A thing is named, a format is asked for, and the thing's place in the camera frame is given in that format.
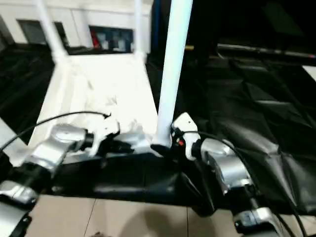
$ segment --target black fabric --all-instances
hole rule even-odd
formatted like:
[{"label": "black fabric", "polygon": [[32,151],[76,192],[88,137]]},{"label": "black fabric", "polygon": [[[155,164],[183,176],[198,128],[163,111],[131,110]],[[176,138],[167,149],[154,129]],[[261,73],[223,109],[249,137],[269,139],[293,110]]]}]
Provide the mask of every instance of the black fabric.
[{"label": "black fabric", "polygon": [[[147,63],[156,107],[160,63],[152,57]],[[18,132],[37,120],[53,70],[50,52],[16,47],[0,54],[0,66],[0,117]],[[315,81],[299,66],[214,60],[197,69],[185,58],[174,116],[188,112],[201,131],[231,141],[279,212],[290,209],[276,182],[286,188],[301,214],[316,215],[315,89]],[[99,161],[64,165],[52,193],[187,205],[200,215],[211,214],[212,205],[226,207],[212,177],[212,200],[205,200],[193,166],[146,156],[109,160],[105,166]],[[6,162],[2,159],[1,175],[7,172]]]},{"label": "black fabric", "polygon": [[301,66],[214,60],[182,70],[174,117],[188,112],[199,130],[231,141],[280,212],[289,206],[277,182],[301,213],[316,215],[315,89]]},{"label": "black fabric", "polygon": [[210,215],[220,203],[220,188],[208,172],[206,182],[216,195],[207,199],[200,178],[193,163],[183,158],[129,155],[63,165],[52,194],[191,206]]}]

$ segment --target window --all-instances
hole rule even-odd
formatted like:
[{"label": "window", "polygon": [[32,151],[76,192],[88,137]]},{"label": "window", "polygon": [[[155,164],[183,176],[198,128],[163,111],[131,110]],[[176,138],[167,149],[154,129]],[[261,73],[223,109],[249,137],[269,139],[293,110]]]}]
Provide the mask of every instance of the window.
[{"label": "window", "polygon": [[[43,29],[39,21],[18,20],[18,23],[20,24],[28,43],[47,44]],[[55,26],[64,46],[68,46],[69,44],[67,41],[65,30],[63,28],[63,24],[61,22],[55,22]]]},{"label": "window", "polygon": [[131,53],[134,49],[132,30],[99,26],[89,28],[95,48],[126,53]]}]

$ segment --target black cable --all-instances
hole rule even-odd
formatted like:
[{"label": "black cable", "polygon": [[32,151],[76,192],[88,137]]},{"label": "black cable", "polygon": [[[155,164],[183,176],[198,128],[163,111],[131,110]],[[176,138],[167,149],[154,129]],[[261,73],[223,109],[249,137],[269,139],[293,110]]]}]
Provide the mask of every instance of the black cable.
[{"label": "black cable", "polygon": [[47,119],[44,119],[32,126],[29,126],[27,127],[26,129],[24,129],[22,132],[18,133],[17,135],[15,135],[14,137],[12,137],[10,140],[8,140],[6,143],[3,144],[3,146],[0,148],[0,153],[7,147],[9,146],[12,142],[14,142],[17,138],[23,136],[25,133],[29,132],[30,130],[32,130],[33,128],[37,127],[37,126],[40,126],[42,125],[43,123],[46,123],[46,122],[49,122],[49,121],[52,121],[54,119],[58,119],[58,118],[61,118],[61,117],[66,117],[66,116],[69,116],[69,115],[77,115],[77,114],[93,114],[93,115],[102,115],[105,119],[109,116],[109,115],[106,115],[104,113],[101,113],[101,112],[96,112],[96,111],[77,111],[77,112],[69,112],[69,113],[65,113],[65,114],[61,114],[61,115],[57,115],[57,116],[54,116],[54,117],[50,117],[50,118],[47,118]]},{"label": "black cable", "polygon": [[[207,133],[207,132],[202,132],[202,131],[184,131],[184,132],[182,132],[182,134],[185,134],[185,133],[197,133],[197,134],[204,135],[206,137],[209,137],[209,138],[212,138],[214,140],[217,140],[217,141],[220,141],[220,142],[224,143],[226,146],[228,146],[230,149],[232,149],[232,151],[243,161],[243,163],[246,166],[251,178],[255,179],[256,183],[259,184],[257,177],[252,173],[249,165],[247,165],[246,160],[242,157],[240,152],[237,151],[237,149],[235,149],[235,147],[233,147],[231,144],[229,144],[228,142],[226,142],[223,139],[218,138],[216,135],[213,135],[213,134],[210,134],[210,133]],[[270,172],[270,174],[275,179],[275,181],[276,181],[277,185],[279,186],[279,189],[282,191],[282,194],[285,197],[287,203],[290,205],[290,208],[293,211],[293,215],[295,216],[295,219],[296,219],[298,225],[300,226],[300,229],[302,231],[303,237],[308,237],[308,235],[306,233],[306,230],[304,228],[304,225],[302,223],[302,220],[301,220],[301,218],[300,218],[300,216],[299,216],[299,214],[298,214],[298,212],[296,210],[296,207],[295,207],[294,203],[292,202],[290,197],[287,195],[287,193],[286,193],[285,189],[283,188],[283,186],[278,182],[276,176],[272,172]]]}]

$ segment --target white pole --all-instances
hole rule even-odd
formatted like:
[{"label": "white pole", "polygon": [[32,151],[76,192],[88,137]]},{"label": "white pole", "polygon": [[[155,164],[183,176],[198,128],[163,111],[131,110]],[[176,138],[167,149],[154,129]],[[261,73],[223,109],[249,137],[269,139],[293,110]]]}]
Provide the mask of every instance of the white pole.
[{"label": "white pole", "polygon": [[39,14],[40,23],[43,28],[45,37],[52,51],[52,57],[55,63],[59,59],[64,59],[67,55],[61,39],[58,35],[55,25],[52,23],[44,0],[34,0]]},{"label": "white pole", "polygon": [[143,19],[143,3],[142,0],[134,0],[134,17],[135,17],[135,27],[134,27],[134,53],[136,56],[140,56],[145,60],[144,44],[143,44],[143,29],[142,29],[142,19]]},{"label": "white pole", "polygon": [[170,128],[193,0],[172,0],[160,91],[158,125],[153,144],[170,147]]},{"label": "white pole", "polygon": [[[16,136],[16,133],[0,118],[0,147],[2,147],[8,140]],[[4,149],[4,153],[9,157],[10,163],[13,166],[20,166],[25,158],[28,146],[17,138],[8,147]]]}]

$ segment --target white metal frame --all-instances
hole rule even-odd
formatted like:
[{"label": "white metal frame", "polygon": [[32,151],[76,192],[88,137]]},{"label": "white metal frame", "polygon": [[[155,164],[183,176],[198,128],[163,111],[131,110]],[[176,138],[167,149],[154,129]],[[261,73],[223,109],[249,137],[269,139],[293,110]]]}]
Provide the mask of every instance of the white metal frame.
[{"label": "white metal frame", "polygon": [[[52,23],[47,7],[42,0],[34,0],[40,16],[47,41],[52,49],[52,57],[57,67],[68,68],[71,63],[69,56],[65,52],[61,40]],[[158,112],[157,132],[154,136],[153,143],[170,146],[170,126],[172,123],[176,94],[180,78],[185,42],[190,21],[190,14],[193,0],[173,0],[170,10],[169,30],[167,38],[166,56],[164,62],[163,79],[161,86],[160,105]],[[142,20],[141,20],[141,0],[135,0],[135,60],[144,62],[145,52],[142,47]],[[8,129],[8,126],[0,120],[0,130]],[[3,136],[2,139],[7,141],[12,137],[12,133]],[[18,140],[17,150],[24,149],[25,144]],[[4,152],[8,156],[12,156],[8,149]]]}]

